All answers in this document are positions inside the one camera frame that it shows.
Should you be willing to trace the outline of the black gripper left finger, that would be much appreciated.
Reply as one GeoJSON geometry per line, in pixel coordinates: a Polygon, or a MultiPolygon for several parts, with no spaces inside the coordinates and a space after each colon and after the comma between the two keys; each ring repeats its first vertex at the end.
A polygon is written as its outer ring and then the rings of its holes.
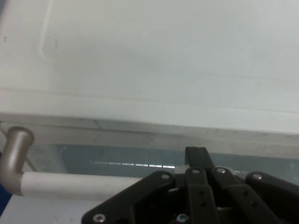
{"type": "Polygon", "coordinates": [[[156,171],[86,212],[83,224],[219,223],[204,147],[186,147],[180,173],[156,171]]]}

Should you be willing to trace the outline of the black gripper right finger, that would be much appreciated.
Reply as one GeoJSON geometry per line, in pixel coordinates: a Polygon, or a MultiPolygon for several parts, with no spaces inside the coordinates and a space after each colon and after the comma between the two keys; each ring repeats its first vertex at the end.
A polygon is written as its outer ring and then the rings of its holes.
{"type": "Polygon", "coordinates": [[[297,224],[298,186],[263,172],[245,179],[214,165],[204,147],[196,148],[196,223],[297,224]]]}

